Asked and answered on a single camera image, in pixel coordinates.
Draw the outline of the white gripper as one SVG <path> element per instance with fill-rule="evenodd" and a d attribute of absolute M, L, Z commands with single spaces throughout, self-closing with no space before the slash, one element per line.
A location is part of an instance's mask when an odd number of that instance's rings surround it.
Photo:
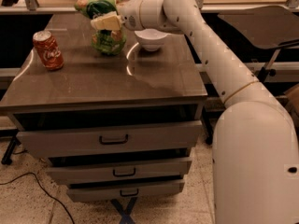
<path fill-rule="evenodd" d="M 97 31 L 119 31 L 124 26 L 131 31 L 140 31 L 144 27 L 140 19 L 140 8 L 143 0 L 128 0 L 117 4 L 116 11 L 109 12 L 91 20 L 91 26 Z"/>

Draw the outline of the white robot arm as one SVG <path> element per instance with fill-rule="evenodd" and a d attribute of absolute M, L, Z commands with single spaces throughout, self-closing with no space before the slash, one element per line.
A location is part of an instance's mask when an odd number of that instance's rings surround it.
<path fill-rule="evenodd" d="M 206 24 L 195 0 L 112 0 L 112 28 L 185 34 L 225 106 L 213 133 L 216 224 L 299 224 L 299 148 L 288 111 Z"/>

